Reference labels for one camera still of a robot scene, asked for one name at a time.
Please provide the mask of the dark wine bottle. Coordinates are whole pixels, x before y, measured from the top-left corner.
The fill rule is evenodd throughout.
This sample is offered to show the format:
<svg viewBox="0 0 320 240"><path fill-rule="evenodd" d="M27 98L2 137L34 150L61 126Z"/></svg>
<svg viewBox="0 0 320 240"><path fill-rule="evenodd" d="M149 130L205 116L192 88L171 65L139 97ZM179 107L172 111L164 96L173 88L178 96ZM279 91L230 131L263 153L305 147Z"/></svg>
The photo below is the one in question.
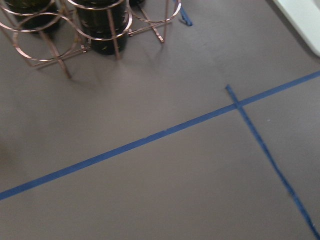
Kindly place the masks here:
<svg viewBox="0 0 320 240"><path fill-rule="evenodd" d="M56 17L56 15L49 13L58 13L55 0L4 0L4 3L20 24L22 30L42 28L41 31L52 33L60 26L59 20L47 26Z"/></svg>
<svg viewBox="0 0 320 240"><path fill-rule="evenodd" d="M78 5L86 8L77 7L77 15L82 27L82 31L91 36L91 48L103 55L114 55L116 53L112 30L105 7L114 5L110 8L112 13L115 33L121 34L128 23L127 3L125 0L77 0Z"/></svg>

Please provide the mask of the cream bear tray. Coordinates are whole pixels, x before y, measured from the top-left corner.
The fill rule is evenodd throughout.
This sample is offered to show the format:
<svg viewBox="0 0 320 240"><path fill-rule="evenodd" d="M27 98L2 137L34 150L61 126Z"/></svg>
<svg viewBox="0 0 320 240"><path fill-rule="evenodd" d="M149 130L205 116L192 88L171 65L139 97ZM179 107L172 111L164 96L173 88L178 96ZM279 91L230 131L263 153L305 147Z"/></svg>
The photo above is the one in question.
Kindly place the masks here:
<svg viewBox="0 0 320 240"><path fill-rule="evenodd" d="M320 55L320 2L318 0L274 0L308 47Z"/></svg>

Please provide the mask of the dark wine bottle right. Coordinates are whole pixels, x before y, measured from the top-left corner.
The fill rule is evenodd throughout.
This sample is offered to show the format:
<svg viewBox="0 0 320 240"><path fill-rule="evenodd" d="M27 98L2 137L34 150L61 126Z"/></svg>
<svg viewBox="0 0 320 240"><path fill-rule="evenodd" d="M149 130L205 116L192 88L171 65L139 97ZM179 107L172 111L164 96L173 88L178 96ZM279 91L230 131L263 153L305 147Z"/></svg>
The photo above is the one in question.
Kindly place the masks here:
<svg viewBox="0 0 320 240"><path fill-rule="evenodd" d="M127 3L125 0L77 0L78 5L86 8L77 7L77 15L82 27L82 31L91 36L91 48L103 55L114 55L116 53L112 30L105 7L114 5L110 8L112 13L115 33L121 34L128 23Z"/></svg>

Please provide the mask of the dark wine bottle left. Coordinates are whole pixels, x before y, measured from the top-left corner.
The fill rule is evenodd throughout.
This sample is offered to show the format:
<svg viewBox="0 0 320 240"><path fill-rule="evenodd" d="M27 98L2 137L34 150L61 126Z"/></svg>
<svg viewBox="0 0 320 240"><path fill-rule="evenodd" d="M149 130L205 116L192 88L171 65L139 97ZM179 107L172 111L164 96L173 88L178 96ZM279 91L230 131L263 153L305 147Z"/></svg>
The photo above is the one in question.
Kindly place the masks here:
<svg viewBox="0 0 320 240"><path fill-rule="evenodd" d="M42 28L41 31L52 33L60 26L59 20L47 26L56 17L56 15L49 13L58 13L55 0L4 0L4 3L20 24L22 30Z"/></svg>

